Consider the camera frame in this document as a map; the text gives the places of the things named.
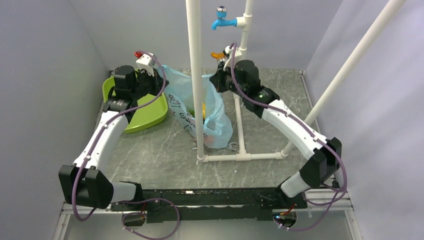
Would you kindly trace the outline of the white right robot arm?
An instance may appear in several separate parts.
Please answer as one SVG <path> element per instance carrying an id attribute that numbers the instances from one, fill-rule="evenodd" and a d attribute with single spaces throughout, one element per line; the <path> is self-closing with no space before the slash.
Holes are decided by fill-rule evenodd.
<path id="1" fill-rule="evenodd" d="M 320 187 L 340 169 L 341 142 L 313 130 L 277 93 L 262 85 L 253 61 L 240 60 L 230 67 L 220 61 L 209 80 L 219 93 L 231 91 L 241 96 L 247 110 L 277 128 L 306 159 L 298 172 L 277 187 L 275 200 L 280 207 L 289 207 L 300 193 Z"/>

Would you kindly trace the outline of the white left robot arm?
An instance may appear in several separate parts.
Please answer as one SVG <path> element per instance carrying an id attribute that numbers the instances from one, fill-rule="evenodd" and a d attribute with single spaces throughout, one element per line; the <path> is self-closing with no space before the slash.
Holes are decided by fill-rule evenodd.
<path id="1" fill-rule="evenodd" d="M 168 85 L 163 67 L 148 70 L 122 65 L 115 69 L 114 86 L 103 105 L 100 122 L 82 153 L 70 165 L 63 165 L 58 177 L 67 204 L 105 209 L 111 203 L 124 203 L 137 210 L 144 203 L 141 184 L 131 181 L 112 183 L 104 174 L 120 135 L 129 125 L 138 100 L 152 95 L 157 99 Z"/>

